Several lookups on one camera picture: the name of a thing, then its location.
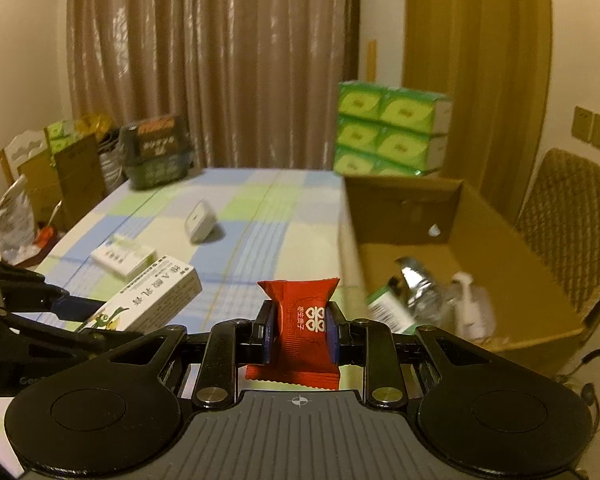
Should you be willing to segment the white bucket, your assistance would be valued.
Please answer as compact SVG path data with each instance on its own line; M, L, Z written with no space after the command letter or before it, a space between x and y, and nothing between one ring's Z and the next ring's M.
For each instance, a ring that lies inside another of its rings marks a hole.
M98 149L100 168L104 177L106 191L111 194L124 182L124 172L118 141L112 140Z

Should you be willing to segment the small white plastic case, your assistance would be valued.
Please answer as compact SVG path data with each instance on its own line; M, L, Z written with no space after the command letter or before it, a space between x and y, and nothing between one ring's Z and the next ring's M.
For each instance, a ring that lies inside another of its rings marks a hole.
M204 242L216 225L216 215L206 200L200 200L187 216L184 229L192 244Z

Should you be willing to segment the white carved chair back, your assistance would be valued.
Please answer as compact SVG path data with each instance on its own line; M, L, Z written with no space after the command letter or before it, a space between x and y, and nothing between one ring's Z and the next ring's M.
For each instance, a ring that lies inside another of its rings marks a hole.
M27 130L14 136L0 151L0 164L7 184L12 185L17 180L21 165L46 148L48 144L43 130Z

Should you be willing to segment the wooden door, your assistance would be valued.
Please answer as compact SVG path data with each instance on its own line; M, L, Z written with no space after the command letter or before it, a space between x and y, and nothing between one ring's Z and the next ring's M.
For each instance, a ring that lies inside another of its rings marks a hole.
M550 0L405 0L402 84L453 101L442 176L515 221L539 149Z

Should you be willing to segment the red candy packet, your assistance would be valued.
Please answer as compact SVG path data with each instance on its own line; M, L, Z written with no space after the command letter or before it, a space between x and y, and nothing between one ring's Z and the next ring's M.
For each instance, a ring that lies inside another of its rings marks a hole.
M339 388L339 367L327 344L326 309L338 278L316 281L260 281L273 301L278 329L270 362L246 367L245 378L309 388Z

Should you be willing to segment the clear plastic packaging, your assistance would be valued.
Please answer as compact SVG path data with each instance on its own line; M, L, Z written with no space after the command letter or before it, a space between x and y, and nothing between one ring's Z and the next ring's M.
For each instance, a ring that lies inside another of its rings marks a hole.
M456 272L442 292L441 327L469 341L485 341L496 322L489 294L467 272Z

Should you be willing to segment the brown cardboard box background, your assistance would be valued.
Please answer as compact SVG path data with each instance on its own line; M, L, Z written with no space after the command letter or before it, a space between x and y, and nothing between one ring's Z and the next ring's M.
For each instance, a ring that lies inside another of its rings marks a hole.
M107 195L94 136L87 136L54 156L46 150L22 164L26 190L38 224L53 219L69 231Z

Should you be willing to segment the quilted brown chair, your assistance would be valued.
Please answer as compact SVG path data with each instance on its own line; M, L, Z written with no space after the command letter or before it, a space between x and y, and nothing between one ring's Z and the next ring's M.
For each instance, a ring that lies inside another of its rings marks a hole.
M547 151L515 229L585 321L600 303L600 165Z

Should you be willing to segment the green tissue pack stack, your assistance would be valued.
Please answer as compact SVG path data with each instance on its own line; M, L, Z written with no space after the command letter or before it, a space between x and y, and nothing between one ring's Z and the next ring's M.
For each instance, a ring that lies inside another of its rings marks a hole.
M332 168L363 176L435 174L444 163L452 109L443 93L343 81Z

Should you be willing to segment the green medicine box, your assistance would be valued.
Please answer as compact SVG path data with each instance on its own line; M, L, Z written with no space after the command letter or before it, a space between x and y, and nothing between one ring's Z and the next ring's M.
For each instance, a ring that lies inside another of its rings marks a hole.
M415 324L414 314L408 307L408 289L395 276L366 297L373 320L386 324L394 334L406 334Z

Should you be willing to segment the dark green lidded basket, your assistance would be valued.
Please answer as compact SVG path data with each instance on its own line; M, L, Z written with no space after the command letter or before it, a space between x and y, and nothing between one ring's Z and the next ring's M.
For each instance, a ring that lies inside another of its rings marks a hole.
M135 191L181 180L192 163L193 147L180 115L130 122L119 131L119 145L123 171Z

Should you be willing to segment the open cardboard box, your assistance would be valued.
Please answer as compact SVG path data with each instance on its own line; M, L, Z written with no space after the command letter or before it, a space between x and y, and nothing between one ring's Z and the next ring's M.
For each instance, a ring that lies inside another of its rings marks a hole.
M413 257L441 284L464 271L486 289L495 328L482 348L553 376L580 347L583 322L550 270L464 181L344 178L339 248L350 315Z

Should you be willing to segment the wall switch plates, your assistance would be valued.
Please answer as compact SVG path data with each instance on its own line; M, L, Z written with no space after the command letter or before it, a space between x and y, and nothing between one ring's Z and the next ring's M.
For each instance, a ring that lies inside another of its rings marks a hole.
M576 106L573 110L570 132L574 138L591 144L600 151L600 114Z

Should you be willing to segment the checkered tablecloth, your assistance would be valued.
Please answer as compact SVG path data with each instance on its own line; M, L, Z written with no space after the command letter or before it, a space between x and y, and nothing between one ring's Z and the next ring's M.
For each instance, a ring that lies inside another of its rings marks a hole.
M122 289L91 253L114 234L193 266L200 294L174 318L192 333L253 318L264 280L339 278L342 177L330 171L207 169L148 191L121 185L38 265L50 284L106 301Z

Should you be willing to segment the silver foil pouch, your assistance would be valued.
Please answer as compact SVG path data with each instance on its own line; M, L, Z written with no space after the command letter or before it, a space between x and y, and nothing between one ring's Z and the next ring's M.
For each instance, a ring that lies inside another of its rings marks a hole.
M412 257L396 259L403 284L401 301L420 324L436 325L442 319L441 289L425 266Z

